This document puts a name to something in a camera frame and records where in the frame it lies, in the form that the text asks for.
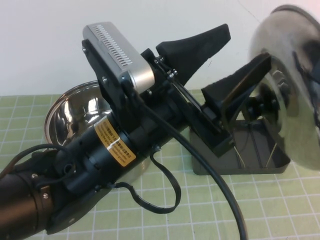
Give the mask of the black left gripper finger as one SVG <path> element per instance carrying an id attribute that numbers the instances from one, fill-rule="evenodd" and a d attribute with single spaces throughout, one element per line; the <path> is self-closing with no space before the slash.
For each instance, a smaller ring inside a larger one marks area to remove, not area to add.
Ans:
<path id="1" fill-rule="evenodd" d="M 259 54 L 235 73 L 202 88 L 205 104 L 224 125 L 230 125 L 271 67 L 271 55 Z"/>
<path id="2" fill-rule="evenodd" d="M 177 71 L 180 84 L 185 85 L 229 41 L 229 26 L 225 23 L 192 37 L 163 41 L 156 46 L 156 50 L 164 57 L 165 64 Z"/>

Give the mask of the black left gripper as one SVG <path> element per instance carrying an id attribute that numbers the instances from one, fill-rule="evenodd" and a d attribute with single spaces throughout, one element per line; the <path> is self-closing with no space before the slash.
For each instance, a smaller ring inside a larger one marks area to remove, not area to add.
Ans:
<path id="1" fill-rule="evenodd" d="M 93 53 L 93 70 L 97 76 L 102 97 L 110 104 L 120 130 L 127 134 L 136 152 L 145 154 L 155 144 L 164 145 L 170 139 L 179 139 L 180 132 L 190 127 L 204 144 L 221 157 L 234 147 L 232 135 L 215 127 L 166 78 L 163 63 L 147 49 L 142 59 L 156 76 L 151 94 L 138 94 L 130 83 L 129 74 L 117 77 L 111 65 Z"/>

